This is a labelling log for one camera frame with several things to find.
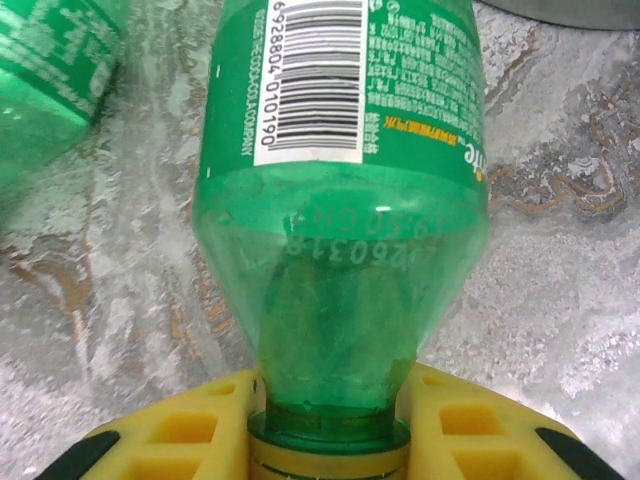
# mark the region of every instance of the barcode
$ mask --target barcode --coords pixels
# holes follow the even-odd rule
[[[255,165],[362,162],[367,4],[269,1]]]

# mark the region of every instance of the stone countertop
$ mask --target stone countertop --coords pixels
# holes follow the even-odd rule
[[[94,132],[0,233],[3,479],[253,366],[190,225],[221,2],[132,3]],[[561,420],[640,478],[640,34],[476,8],[493,240],[421,360]]]

